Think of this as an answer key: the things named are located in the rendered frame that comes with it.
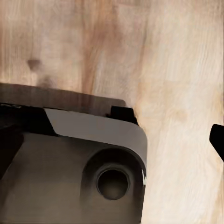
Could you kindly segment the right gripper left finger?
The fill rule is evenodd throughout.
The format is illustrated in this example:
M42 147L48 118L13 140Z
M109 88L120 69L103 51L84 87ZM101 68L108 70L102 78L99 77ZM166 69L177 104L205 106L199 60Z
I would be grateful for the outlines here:
M24 142L20 124L0 130L0 180Z

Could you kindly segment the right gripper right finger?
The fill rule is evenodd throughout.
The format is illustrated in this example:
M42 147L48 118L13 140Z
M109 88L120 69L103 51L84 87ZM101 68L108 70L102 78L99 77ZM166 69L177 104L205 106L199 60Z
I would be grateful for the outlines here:
M209 140L224 161L224 126L214 124L210 132Z

